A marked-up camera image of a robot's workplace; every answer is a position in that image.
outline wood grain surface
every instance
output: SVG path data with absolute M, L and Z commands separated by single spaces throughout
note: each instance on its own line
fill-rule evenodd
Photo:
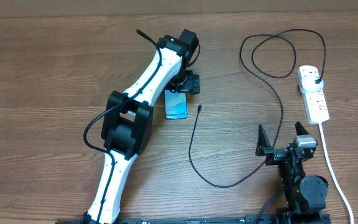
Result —
M 0 0 L 0 18 L 358 10 L 358 0 Z
M 90 207 L 104 155 L 85 146 L 85 126 L 103 111 L 113 90 L 124 91 L 154 55 L 141 29 L 157 40 L 197 33 L 201 55 L 192 67 L 201 94 L 188 97 L 189 118 L 166 121 L 163 99 L 155 105 L 152 137 L 135 161 L 121 201 L 123 217 L 240 217 L 257 213 L 281 189 L 276 167 L 263 167 L 240 185 L 217 189 L 202 181 L 188 161 L 188 144 L 199 103 L 203 111 L 193 143 L 195 166 L 210 181 L 231 184 L 254 170 L 257 128 L 273 141 L 280 119 L 277 99 L 267 85 L 239 62 L 242 40 L 252 34 L 312 29 L 326 40 L 324 76 L 331 119 L 324 124 L 337 179 L 358 223 L 358 11 L 253 12 L 238 14 L 96 16 L 0 19 L 0 223 L 53 223 L 79 218 Z M 323 50 L 316 35 L 285 34 L 297 49 L 297 63 L 321 68 Z M 263 38 L 250 39 L 244 58 Z M 261 69 L 286 74 L 290 46 L 271 40 L 255 53 Z M 296 72 L 267 79 L 281 96 L 284 122 L 277 147 L 307 124 Z M 91 142 L 103 145 L 101 124 Z M 330 183 L 327 209 L 333 223 L 347 223 L 346 208 L 318 148 L 304 164 L 306 174 Z M 266 210 L 285 205 L 283 198 Z

